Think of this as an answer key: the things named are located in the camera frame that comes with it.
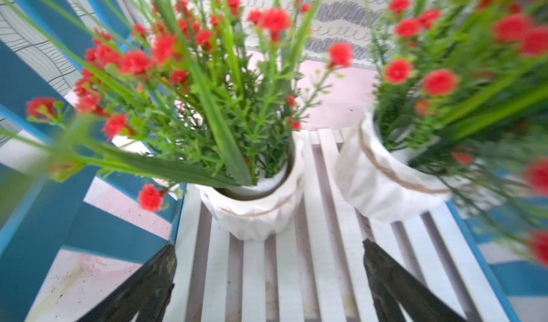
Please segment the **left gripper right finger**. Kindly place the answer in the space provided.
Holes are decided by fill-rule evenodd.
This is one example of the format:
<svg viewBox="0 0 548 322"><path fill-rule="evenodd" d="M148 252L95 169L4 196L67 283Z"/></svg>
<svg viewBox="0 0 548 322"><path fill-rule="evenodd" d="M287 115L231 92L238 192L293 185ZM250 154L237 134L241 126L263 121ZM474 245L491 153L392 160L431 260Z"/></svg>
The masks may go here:
<svg viewBox="0 0 548 322"><path fill-rule="evenodd" d="M380 321L464 321L377 243L363 241L363 263Z"/></svg>

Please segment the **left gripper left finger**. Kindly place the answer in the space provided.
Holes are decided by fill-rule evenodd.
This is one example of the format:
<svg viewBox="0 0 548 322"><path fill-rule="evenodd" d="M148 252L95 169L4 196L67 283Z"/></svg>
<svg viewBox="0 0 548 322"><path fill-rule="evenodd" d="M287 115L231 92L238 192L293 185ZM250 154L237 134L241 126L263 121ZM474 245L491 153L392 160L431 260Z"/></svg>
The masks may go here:
<svg viewBox="0 0 548 322"><path fill-rule="evenodd" d="M80 321L162 321L174 289L175 247L164 246Z"/></svg>

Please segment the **red flower pot front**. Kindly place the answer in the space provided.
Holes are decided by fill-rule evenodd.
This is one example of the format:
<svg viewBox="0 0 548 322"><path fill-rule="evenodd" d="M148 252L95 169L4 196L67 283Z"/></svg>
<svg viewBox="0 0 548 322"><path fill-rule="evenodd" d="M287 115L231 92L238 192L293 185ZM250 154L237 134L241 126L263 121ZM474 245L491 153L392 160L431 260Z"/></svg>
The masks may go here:
<svg viewBox="0 0 548 322"><path fill-rule="evenodd" d="M372 105L335 167L349 205L402 222L451 201L547 265L547 0L388 0Z"/></svg>

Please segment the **red flower pot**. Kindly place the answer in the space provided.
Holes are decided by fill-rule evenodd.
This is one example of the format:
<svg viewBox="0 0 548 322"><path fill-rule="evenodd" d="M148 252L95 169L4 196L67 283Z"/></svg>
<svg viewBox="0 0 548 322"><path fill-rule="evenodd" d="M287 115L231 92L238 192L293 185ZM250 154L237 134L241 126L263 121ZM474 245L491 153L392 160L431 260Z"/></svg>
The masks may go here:
<svg viewBox="0 0 548 322"><path fill-rule="evenodd" d="M349 205L402 222L451 201L547 265L547 0L388 0L372 105L335 167Z"/></svg>
<svg viewBox="0 0 548 322"><path fill-rule="evenodd" d="M290 162L292 133L314 97L292 83L317 4L243 13L240 0L135 0L134 38L92 31L77 104L34 98L28 121L53 127L35 172L65 182L87 167L151 178L140 206L161 211L181 182L240 189Z"/></svg>

